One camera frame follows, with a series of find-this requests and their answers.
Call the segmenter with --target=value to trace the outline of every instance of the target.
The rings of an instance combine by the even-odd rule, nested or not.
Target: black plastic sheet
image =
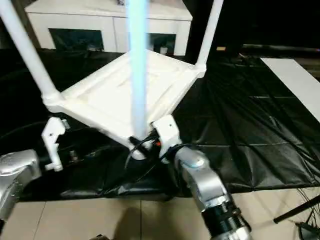
[[[42,51],[41,58],[62,91],[119,54]],[[0,154],[33,148],[43,164],[48,154],[41,132],[49,113],[16,52],[1,51]],[[320,124],[259,59],[210,60],[173,113],[185,143],[210,159],[232,193],[319,186]],[[59,138],[68,165],[46,172],[24,191],[23,200],[122,196],[188,196],[168,165],[158,164],[141,180],[148,162],[98,131],[67,117],[71,129]]]

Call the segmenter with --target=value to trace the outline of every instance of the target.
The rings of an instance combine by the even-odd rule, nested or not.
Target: black cable
[[[147,171],[145,171],[138,179],[136,179],[136,180],[134,181],[134,183],[139,182],[139,181],[140,181],[141,179],[143,179],[146,175],[148,175],[148,173],[150,173],[150,172],[152,171],[152,169],[154,169],[157,164],[161,163],[161,161],[162,161],[164,158],[168,157],[168,156],[171,155],[173,152],[179,150],[179,149],[182,148],[182,147],[191,146],[191,145],[192,145],[192,144],[190,144],[190,143],[182,143],[182,144],[177,144],[177,145],[175,145],[175,146],[173,146],[173,147],[170,147],[170,148],[168,149],[168,151],[167,151],[166,153],[164,153],[161,157],[159,157],[159,159],[158,159],[157,161],[155,161],[155,162],[151,165],[151,167],[149,167],[149,168],[147,169]]]
[[[135,145],[135,147],[129,152],[126,160],[125,160],[125,163],[124,163],[124,169],[127,169],[128,167],[128,164],[130,162],[130,159],[132,157],[132,155],[134,154],[134,152],[136,150],[138,150],[140,148],[140,146],[148,141],[152,141],[152,140],[156,140],[157,139],[157,136],[156,135],[150,135],[148,137],[146,137],[144,140],[140,141],[137,145]]]

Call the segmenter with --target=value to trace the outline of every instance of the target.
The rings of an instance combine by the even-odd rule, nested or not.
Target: white cabinet
[[[129,50],[126,18],[114,17],[113,20],[117,52],[125,53]],[[187,49],[190,24],[190,21],[184,20],[149,19],[148,33],[151,34],[149,39],[153,39],[152,34],[173,35],[175,39],[173,43],[173,54],[176,56],[183,56]],[[154,42],[150,42],[149,49],[155,50]]]
[[[72,15],[72,14],[41,14],[29,13],[35,35],[41,48],[55,49],[55,43],[51,30],[91,30],[99,31],[103,50],[115,52],[115,32],[113,31],[113,19],[108,16]]]
[[[101,40],[101,50],[129,50],[126,8],[116,0],[37,0],[25,9],[42,48],[55,49],[63,42],[59,34],[81,36],[82,42]],[[150,48],[186,53],[192,16],[182,0],[153,0],[149,4]]]

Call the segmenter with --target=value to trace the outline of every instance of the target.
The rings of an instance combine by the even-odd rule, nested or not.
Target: beige floor tile
[[[87,199],[47,202],[35,240],[140,239],[139,200]]]
[[[209,240],[210,235],[194,200],[142,201],[143,240]]]
[[[6,223],[1,240],[33,240],[44,202],[19,202]]]
[[[305,188],[303,191],[309,198],[315,197],[320,188]],[[266,190],[254,193],[260,204],[268,209],[270,216],[275,218],[289,210],[305,203],[305,199],[296,189]],[[310,209],[293,216],[290,220],[295,222],[304,222],[310,213]]]
[[[319,191],[320,188],[304,190],[309,198],[317,196]],[[253,239],[256,240],[298,240],[294,222],[304,222],[310,212],[306,210],[278,224],[273,222],[273,218],[305,202],[296,189],[240,193],[234,194],[233,197],[243,216],[250,223]]]

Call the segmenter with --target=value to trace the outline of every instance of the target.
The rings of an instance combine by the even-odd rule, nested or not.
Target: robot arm
[[[174,164],[182,175],[212,239],[250,240],[248,223],[241,216],[240,209],[236,207],[219,175],[210,167],[206,155],[181,144],[179,129],[171,115],[152,123],[152,126],[161,142],[160,155],[177,149],[163,163]]]
[[[190,188],[212,239],[251,239],[240,210],[204,153],[182,147],[175,154],[174,164]]]
[[[39,160],[34,150],[0,157],[0,232],[25,186],[40,176]]]

